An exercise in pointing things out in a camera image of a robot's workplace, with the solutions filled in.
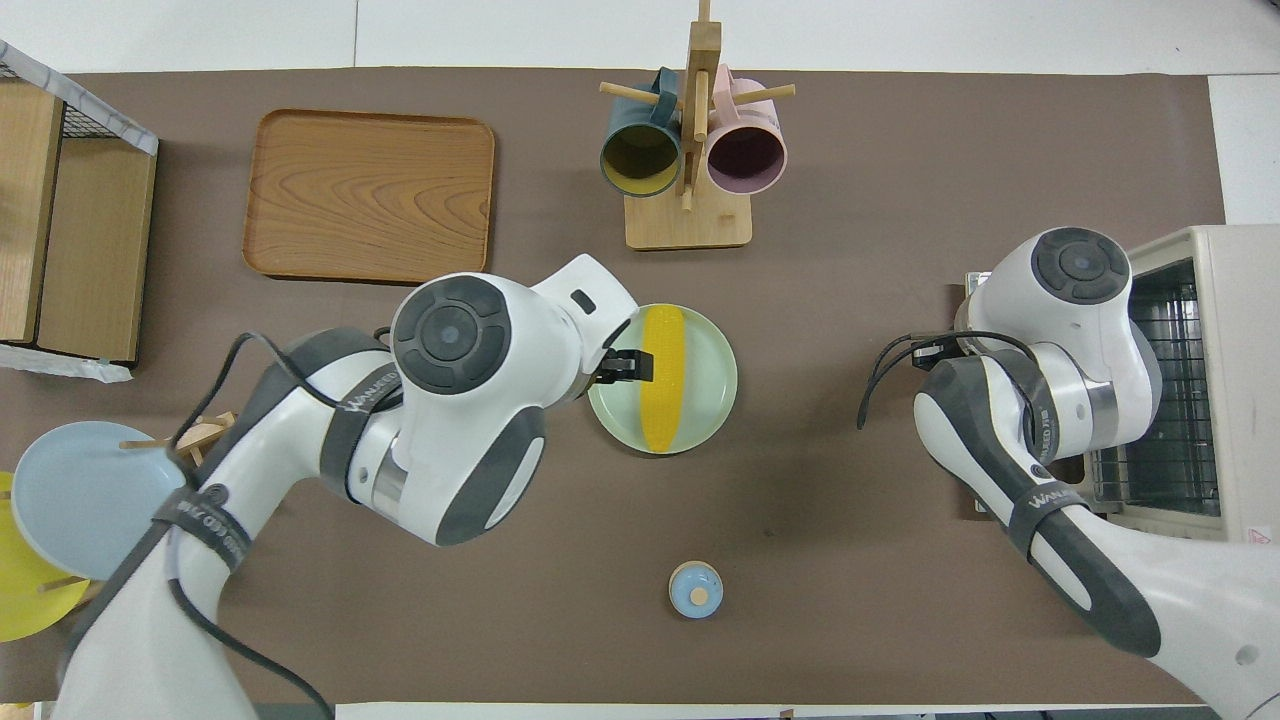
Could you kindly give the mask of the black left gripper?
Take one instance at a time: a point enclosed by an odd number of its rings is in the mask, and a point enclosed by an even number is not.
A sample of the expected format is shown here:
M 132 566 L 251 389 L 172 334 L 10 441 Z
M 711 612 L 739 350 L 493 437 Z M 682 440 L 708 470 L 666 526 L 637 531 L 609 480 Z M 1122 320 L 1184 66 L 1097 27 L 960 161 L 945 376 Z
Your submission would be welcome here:
M 654 356 L 640 348 L 611 348 L 591 373 L 585 391 L 618 382 L 653 382 Z

